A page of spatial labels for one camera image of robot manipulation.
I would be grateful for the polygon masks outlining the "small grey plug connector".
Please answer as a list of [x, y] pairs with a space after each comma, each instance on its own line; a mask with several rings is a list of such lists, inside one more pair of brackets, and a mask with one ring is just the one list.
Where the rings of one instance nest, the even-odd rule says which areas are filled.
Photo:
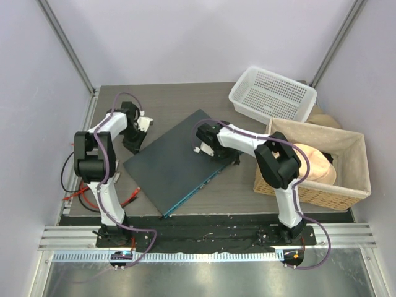
[[114, 176], [114, 183], [116, 184], [120, 178], [121, 172], [116, 172], [115, 176]]

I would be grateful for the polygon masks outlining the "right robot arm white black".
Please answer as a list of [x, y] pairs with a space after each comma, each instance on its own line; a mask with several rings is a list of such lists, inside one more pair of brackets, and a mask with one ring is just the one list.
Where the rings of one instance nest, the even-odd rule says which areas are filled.
[[200, 140], [194, 151], [219, 160], [231, 158], [236, 164], [240, 153], [254, 157], [259, 173], [275, 192], [280, 239], [286, 244], [297, 242], [305, 222], [297, 188], [301, 161], [293, 145], [282, 133], [258, 134], [225, 121], [209, 122], [201, 120], [194, 126], [192, 133]]

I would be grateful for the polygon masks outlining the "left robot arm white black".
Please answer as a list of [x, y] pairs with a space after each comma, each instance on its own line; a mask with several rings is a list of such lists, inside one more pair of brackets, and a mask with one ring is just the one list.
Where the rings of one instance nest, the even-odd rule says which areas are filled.
[[108, 110], [104, 119], [87, 131], [74, 136], [74, 171], [93, 192], [101, 213], [97, 235], [111, 239], [119, 247], [131, 242], [126, 213], [114, 185], [116, 154], [114, 139], [122, 135], [123, 145], [137, 154], [152, 119], [135, 104], [124, 101], [118, 109]]

